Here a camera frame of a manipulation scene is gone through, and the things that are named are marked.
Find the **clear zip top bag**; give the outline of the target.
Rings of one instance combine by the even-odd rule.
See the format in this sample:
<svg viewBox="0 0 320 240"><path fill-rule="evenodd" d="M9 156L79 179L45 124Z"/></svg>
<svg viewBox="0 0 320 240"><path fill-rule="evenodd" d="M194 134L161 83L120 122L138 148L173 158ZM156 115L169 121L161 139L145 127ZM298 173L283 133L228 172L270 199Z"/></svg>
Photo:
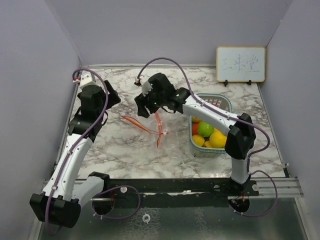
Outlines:
<svg viewBox="0 0 320 240"><path fill-rule="evenodd" d="M161 154L173 159L191 156L188 117L159 110L149 118L127 114L121 119L128 125L125 135L142 155Z"/></svg>

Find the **green apple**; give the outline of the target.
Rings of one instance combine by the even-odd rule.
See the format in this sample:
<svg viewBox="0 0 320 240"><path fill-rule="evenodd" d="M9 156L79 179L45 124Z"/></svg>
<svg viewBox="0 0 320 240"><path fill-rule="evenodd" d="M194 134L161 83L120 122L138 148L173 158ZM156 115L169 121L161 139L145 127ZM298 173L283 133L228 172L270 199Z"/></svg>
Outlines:
<svg viewBox="0 0 320 240"><path fill-rule="evenodd" d="M210 137L210 135L214 132L214 129L215 128L212 125L205 121L199 122L197 126L198 135L204 138Z"/></svg>

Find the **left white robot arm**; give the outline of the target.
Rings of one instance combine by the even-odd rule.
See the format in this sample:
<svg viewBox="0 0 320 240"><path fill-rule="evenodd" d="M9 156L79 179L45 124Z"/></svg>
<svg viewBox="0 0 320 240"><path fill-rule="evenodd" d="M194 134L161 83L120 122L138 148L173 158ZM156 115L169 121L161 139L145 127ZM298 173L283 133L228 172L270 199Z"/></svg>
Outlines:
<svg viewBox="0 0 320 240"><path fill-rule="evenodd" d="M40 194L33 194L29 204L37 219L44 223L72 228L81 209L95 195L103 198L111 190L102 173L92 173L75 186L80 166L99 131L106 124L107 110L120 103L118 93L108 80L102 86L84 86L74 118L69 122L65 147L50 180Z"/></svg>

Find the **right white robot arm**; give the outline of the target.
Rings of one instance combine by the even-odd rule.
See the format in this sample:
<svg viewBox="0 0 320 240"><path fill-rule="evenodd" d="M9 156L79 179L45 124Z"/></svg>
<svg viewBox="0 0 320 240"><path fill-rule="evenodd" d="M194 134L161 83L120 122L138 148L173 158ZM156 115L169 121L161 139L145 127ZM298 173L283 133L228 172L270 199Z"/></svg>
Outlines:
<svg viewBox="0 0 320 240"><path fill-rule="evenodd" d="M230 191L240 196L248 189L249 153L256 134L251 117L236 115L218 108L196 96L191 90L176 89L163 73L156 73L142 84L141 93L134 99L137 114L148 118L160 108L197 117L226 136L225 151L231 157Z"/></svg>

